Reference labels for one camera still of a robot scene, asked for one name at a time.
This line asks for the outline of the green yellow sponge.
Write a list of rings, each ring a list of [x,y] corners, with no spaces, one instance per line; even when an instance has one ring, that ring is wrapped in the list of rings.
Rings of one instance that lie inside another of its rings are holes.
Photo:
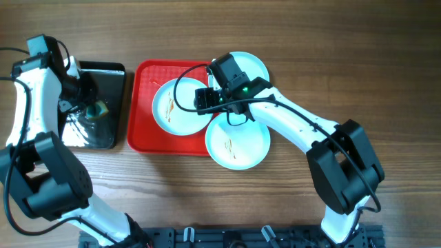
[[[107,105],[103,101],[96,101],[85,109],[85,117],[89,120],[102,118],[109,112]]]

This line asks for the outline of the light blue plate back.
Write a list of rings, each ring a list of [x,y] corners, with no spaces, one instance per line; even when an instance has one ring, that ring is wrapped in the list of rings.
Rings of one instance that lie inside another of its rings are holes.
[[[245,72],[250,81],[253,81],[255,78],[260,77],[266,81],[270,81],[269,71],[266,68],[265,64],[253,54],[248,52],[229,52],[235,62],[238,64],[241,71]],[[208,86],[213,87],[215,90],[219,90],[221,86],[218,84],[217,80],[213,75],[208,74]],[[248,93],[251,86],[241,86],[240,89],[242,92]]]

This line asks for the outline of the light blue plate front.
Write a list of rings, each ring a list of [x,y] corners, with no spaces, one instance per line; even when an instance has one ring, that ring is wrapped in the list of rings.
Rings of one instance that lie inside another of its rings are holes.
[[[271,136],[266,125],[237,114],[219,114],[208,125],[205,145],[211,158],[224,168],[246,170],[262,162]]]

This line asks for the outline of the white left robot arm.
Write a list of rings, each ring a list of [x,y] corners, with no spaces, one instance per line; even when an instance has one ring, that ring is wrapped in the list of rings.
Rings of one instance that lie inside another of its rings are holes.
[[[79,61],[59,40],[28,40],[27,58],[12,66],[17,90],[14,125],[1,150],[3,206],[15,202],[28,218],[53,228],[77,226],[102,246],[147,247],[149,236],[93,191],[79,144],[113,147],[126,72],[120,63]]]

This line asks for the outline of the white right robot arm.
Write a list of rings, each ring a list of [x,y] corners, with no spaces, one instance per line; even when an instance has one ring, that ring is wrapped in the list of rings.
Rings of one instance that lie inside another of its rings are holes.
[[[256,166],[266,156],[264,134],[273,129],[307,157],[316,193],[326,205],[320,228],[336,245],[346,245],[361,213],[378,213],[375,191],[384,170],[360,124],[330,121],[291,102],[269,81],[253,81],[195,91],[199,115],[217,114],[205,142],[209,155],[227,169]]]

